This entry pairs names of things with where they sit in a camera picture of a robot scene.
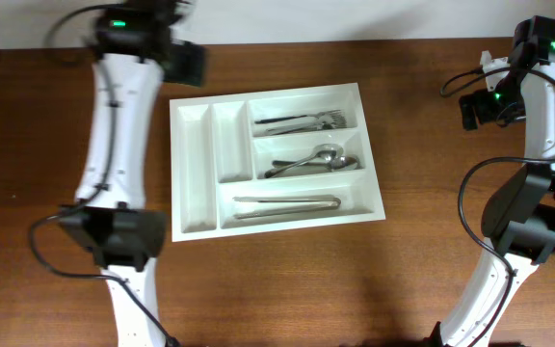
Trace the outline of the metal fork dark handle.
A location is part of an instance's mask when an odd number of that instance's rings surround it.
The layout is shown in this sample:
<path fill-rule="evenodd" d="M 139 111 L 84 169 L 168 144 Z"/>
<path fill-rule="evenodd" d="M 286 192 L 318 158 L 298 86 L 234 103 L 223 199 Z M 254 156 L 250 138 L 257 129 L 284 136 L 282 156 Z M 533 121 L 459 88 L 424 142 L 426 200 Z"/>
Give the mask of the metal fork dark handle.
<path fill-rule="evenodd" d="M 329 118 L 330 122 L 347 124 L 346 118 L 344 117 L 344 114 L 340 110 L 331 110 L 331 111 L 319 112 L 315 114 L 304 114 L 299 116 L 287 116 L 287 117 L 281 117 L 281 118 L 256 120 L 254 123 L 267 124 L 267 123 L 274 123 L 274 122 L 280 122 L 280 121 L 286 121 L 286 120 L 295 120 L 295 119 L 301 119 L 301 118 L 316 118 L 316 119 Z"/>

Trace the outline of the white cutlery tray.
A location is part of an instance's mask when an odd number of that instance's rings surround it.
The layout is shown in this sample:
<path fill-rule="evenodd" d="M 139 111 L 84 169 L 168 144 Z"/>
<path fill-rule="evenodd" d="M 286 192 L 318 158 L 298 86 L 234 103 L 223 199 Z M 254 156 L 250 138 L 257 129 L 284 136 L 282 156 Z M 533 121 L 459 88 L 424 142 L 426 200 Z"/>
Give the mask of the white cutlery tray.
<path fill-rule="evenodd" d="M 346 128 L 267 136 L 307 119 L 256 120 L 340 110 Z M 359 87 L 356 83 L 260 93 L 173 99 L 171 112 L 172 241 L 380 221 L 385 212 Z M 304 164 L 264 173 L 338 144 L 356 170 L 329 172 Z M 237 202 L 234 197 L 335 196 L 338 209 L 238 220 L 235 214 L 315 204 Z"/>

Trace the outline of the large metal spoon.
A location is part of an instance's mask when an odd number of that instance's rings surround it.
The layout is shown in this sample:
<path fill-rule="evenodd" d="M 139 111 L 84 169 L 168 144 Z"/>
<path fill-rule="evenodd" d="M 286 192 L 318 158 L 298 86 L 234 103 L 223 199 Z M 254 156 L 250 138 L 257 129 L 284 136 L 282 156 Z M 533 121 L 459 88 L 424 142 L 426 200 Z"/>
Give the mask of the large metal spoon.
<path fill-rule="evenodd" d="M 310 161 L 304 163 L 305 166 L 325 168 L 329 172 L 342 172 L 356 170 L 360 167 L 359 159 L 356 156 L 342 155 L 334 158 L 329 163 Z"/>
<path fill-rule="evenodd" d="M 299 167 L 303 164 L 309 163 L 310 161 L 314 160 L 314 159 L 322 159 L 324 161 L 325 164 L 329 163 L 330 161 L 332 161 L 333 159 L 335 159 L 336 157 L 342 155 L 344 153 L 344 148 L 341 145 L 338 144 L 321 144 L 316 146 L 310 155 L 308 155 L 307 157 L 300 159 L 296 162 L 293 162 L 291 164 L 279 167 L 279 168 L 273 168 L 270 169 L 269 171 L 267 171 L 266 173 L 264 173 L 264 177 L 265 178 L 271 178 L 274 177 L 278 174 L 281 174 L 287 170 L 290 170 L 292 168 L 295 167 Z"/>

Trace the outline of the dark chopstick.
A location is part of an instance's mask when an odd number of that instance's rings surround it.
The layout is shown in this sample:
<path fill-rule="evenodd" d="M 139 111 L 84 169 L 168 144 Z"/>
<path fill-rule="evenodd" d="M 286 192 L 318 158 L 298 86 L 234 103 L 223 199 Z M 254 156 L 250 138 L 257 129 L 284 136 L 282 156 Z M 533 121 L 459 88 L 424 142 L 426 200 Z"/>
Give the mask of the dark chopstick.
<path fill-rule="evenodd" d="M 285 215 L 285 214 L 334 210 L 334 209 L 338 209 L 340 205 L 341 205 L 340 200 L 321 201 L 320 203 L 308 204 L 308 205 L 302 205 L 302 206 L 267 209 L 267 210 L 253 211 L 253 212 L 247 212 L 247 213 L 238 213 L 234 215 L 234 218 L 238 220 L 244 220 L 244 219 L 262 218 L 262 217 L 270 217 L 270 216 Z"/>
<path fill-rule="evenodd" d="M 255 203 L 341 203 L 341 199 L 335 196 L 309 196 L 309 197 L 234 197 L 237 202 L 255 202 Z"/>

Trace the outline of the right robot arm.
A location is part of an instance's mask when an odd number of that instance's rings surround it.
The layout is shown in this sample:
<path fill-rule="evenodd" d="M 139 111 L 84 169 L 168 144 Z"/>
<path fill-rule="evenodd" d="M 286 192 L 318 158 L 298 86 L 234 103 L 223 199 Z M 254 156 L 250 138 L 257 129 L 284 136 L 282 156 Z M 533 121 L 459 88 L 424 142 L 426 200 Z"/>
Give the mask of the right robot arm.
<path fill-rule="evenodd" d="M 472 167 L 458 193 L 462 226 L 482 253 L 459 303 L 423 339 L 425 346 L 488 346 L 511 299 L 540 265 L 555 254 L 555 19 L 535 15 L 515 28 L 509 56 L 483 52 L 469 71 L 481 90 L 466 93 L 443 86 L 444 98 L 458 94 L 462 126 L 525 124 L 521 157 L 501 156 Z M 492 164 L 516 163 L 518 171 L 488 200 L 476 236 L 464 213 L 471 177 Z"/>

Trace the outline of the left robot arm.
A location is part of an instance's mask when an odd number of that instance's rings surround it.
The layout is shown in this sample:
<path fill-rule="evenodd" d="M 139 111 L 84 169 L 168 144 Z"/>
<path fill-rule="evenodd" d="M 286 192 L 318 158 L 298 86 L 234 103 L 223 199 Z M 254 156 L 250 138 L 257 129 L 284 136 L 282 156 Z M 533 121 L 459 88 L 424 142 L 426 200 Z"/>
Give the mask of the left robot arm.
<path fill-rule="evenodd" d="M 60 227 L 92 256 L 96 280 L 107 283 L 119 346 L 176 346 L 160 323 L 157 257 L 166 216 L 145 207 L 145 153 L 150 120 L 165 83 L 199 87 L 206 51 L 174 40 L 172 26 L 192 1 L 122 1 L 96 5 L 89 48 L 95 82 L 92 129 L 75 203 Z"/>

